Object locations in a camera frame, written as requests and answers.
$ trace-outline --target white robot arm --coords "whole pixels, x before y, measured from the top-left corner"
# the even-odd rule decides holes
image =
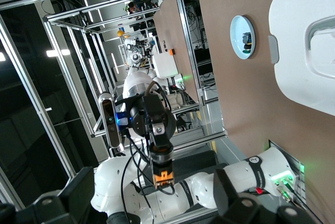
[[[95,173],[95,195],[92,206],[106,212],[110,219],[124,212],[121,200],[121,177],[128,157],[111,158],[103,162]],[[275,196],[287,193],[293,198],[290,188],[295,188],[296,177],[287,160],[276,148],[270,148],[258,156],[224,168],[235,190],[240,193],[251,187],[260,187]],[[127,213],[137,216],[141,223],[151,223],[150,209],[143,195],[131,184],[137,177],[133,161],[129,163],[124,176],[124,198]],[[213,174],[197,173],[174,185],[175,193],[166,195],[156,191],[147,195],[155,223],[161,223],[186,212],[195,204],[216,208],[213,196]]]

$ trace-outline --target table surface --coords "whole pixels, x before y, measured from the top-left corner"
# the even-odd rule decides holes
[[[221,110],[229,138],[247,156],[272,140],[305,165],[307,203],[335,223],[335,117],[295,103],[280,91],[268,35],[272,0],[200,0]],[[256,49],[239,59],[230,42],[234,16],[254,25]]]
[[[178,72],[183,75],[186,93],[198,102],[177,0],[164,0],[159,11],[153,16],[153,20],[162,50],[164,50],[164,44],[168,50],[174,49],[174,60]]]

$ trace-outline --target red button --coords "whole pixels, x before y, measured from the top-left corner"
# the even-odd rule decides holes
[[[259,187],[256,187],[256,192],[258,194],[262,194],[263,193],[263,189],[259,188]]]

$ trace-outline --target brown table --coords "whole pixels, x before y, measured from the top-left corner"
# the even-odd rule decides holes
[[[248,156],[270,139],[303,162],[308,205],[325,223],[335,223],[335,117],[289,100],[278,88],[267,38],[271,2],[200,0],[225,128]],[[232,49],[236,15],[254,25],[252,59],[241,60]]]
[[[164,44],[168,50],[174,49],[174,60],[178,72],[183,75],[186,93],[195,102],[198,102],[177,0],[164,0],[160,6],[160,10],[153,16],[153,20],[162,50],[164,50]]]

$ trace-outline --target yellow ball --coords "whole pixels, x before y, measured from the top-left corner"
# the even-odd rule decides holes
[[[118,36],[118,37],[122,37],[123,34],[124,34],[124,32],[123,32],[122,30],[119,30],[119,31],[117,32],[117,36]]]

